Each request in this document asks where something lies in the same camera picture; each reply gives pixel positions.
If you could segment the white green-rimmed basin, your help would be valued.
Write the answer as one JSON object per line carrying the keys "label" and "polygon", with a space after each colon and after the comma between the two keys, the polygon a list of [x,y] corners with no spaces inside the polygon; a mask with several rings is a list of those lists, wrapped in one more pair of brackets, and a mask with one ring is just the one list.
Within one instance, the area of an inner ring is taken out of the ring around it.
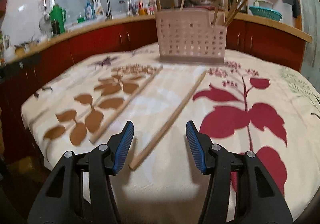
{"label": "white green-rimmed basin", "polygon": [[260,8],[268,8],[273,9],[273,4],[264,0],[255,0],[253,2],[254,6],[260,7]]}

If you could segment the green soap bottle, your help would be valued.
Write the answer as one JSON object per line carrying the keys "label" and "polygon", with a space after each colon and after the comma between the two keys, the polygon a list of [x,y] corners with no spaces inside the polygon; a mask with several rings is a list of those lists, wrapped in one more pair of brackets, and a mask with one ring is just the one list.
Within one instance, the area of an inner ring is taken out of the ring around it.
{"label": "green soap bottle", "polygon": [[77,17],[77,23],[82,23],[85,21],[85,17],[82,15],[82,13],[79,13]]}

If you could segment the orange jar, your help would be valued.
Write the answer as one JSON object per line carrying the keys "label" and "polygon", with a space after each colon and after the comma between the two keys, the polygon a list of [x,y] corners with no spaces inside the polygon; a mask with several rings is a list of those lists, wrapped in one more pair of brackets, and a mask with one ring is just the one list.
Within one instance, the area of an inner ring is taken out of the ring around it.
{"label": "orange jar", "polygon": [[142,9],[139,9],[138,10],[138,14],[140,15],[140,16],[147,16],[149,13],[148,13],[148,9],[146,9],[146,8],[142,8]]}

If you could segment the blue detergent bottle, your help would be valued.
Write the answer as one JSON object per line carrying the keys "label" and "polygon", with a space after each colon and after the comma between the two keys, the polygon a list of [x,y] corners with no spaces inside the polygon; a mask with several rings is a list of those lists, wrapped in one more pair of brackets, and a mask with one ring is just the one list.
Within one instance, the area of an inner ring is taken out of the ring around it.
{"label": "blue detergent bottle", "polygon": [[90,0],[87,0],[86,6],[85,6],[85,19],[87,21],[94,19],[94,10]]}

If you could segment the black flask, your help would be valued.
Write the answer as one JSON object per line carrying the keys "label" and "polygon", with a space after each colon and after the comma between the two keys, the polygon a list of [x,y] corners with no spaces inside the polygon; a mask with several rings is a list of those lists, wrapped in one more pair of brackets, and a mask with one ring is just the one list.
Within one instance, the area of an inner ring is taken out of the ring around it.
{"label": "black flask", "polygon": [[53,36],[56,37],[60,34],[60,26],[59,26],[59,22],[54,19],[53,21],[51,21],[52,23],[52,33]]}

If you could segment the white spray bottle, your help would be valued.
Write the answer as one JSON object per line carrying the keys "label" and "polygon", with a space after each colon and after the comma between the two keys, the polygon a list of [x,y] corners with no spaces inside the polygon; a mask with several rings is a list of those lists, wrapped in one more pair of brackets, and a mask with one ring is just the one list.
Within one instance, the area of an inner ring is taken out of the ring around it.
{"label": "white spray bottle", "polygon": [[104,15],[104,10],[103,10],[102,4],[101,4],[101,0],[96,1],[95,14],[96,14],[96,16],[103,16]]}

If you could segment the red kitchen cabinets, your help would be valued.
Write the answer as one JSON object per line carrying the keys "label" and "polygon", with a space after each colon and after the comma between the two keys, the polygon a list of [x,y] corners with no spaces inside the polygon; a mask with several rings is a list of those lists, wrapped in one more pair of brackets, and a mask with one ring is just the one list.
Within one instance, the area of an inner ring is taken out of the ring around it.
{"label": "red kitchen cabinets", "polygon": [[[156,41],[153,18],[111,22],[98,29],[63,34],[38,45],[35,54],[1,67],[1,151],[5,161],[39,155],[31,134],[23,126],[20,108],[40,87],[89,56],[131,51]],[[237,16],[228,26],[226,47],[299,71],[305,46],[312,41],[313,37],[291,26]]]}

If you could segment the floral tablecloth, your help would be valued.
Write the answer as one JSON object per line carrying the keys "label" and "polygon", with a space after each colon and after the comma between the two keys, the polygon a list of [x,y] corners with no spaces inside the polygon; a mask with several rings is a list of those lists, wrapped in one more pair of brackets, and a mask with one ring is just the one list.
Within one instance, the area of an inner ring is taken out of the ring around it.
{"label": "floral tablecloth", "polygon": [[227,50],[222,65],[161,63],[158,44],[94,55],[29,97],[23,123],[47,168],[135,132],[111,178],[123,223],[197,223],[209,178],[196,168],[185,125],[230,152],[252,151],[294,220],[319,203],[319,91],[298,71]]}

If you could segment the chrome kitchen faucet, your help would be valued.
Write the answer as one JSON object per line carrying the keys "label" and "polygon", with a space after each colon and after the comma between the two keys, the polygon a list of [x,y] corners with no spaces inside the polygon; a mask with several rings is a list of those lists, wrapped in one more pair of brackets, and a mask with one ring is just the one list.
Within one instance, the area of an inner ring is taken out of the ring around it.
{"label": "chrome kitchen faucet", "polygon": [[113,19],[110,0],[101,0],[101,4],[104,10],[104,16],[106,17],[106,20]]}

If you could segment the pink perforated utensil basket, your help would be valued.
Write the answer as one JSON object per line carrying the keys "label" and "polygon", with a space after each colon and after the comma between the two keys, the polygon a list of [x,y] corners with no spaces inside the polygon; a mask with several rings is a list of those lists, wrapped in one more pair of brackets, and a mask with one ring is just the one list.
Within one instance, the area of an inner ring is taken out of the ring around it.
{"label": "pink perforated utensil basket", "polygon": [[206,9],[167,9],[155,14],[159,58],[163,62],[224,64],[225,14]]}

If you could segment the teal plastic colander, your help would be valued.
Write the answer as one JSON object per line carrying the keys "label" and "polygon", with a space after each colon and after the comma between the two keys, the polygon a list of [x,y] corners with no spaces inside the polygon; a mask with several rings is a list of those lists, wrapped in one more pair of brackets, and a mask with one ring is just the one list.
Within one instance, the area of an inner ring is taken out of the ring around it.
{"label": "teal plastic colander", "polygon": [[249,10],[254,16],[264,17],[278,22],[282,19],[281,13],[274,9],[259,6],[249,6]]}

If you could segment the green thermos jug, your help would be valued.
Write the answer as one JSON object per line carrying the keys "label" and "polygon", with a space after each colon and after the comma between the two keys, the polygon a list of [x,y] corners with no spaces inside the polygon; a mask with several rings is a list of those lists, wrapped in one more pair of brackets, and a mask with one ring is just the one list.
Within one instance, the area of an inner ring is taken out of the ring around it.
{"label": "green thermos jug", "polygon": [[67,20],[66,10],[55,4],[50,12],[50,20],[57,21],[60,33],[65,33],[65,21]]}

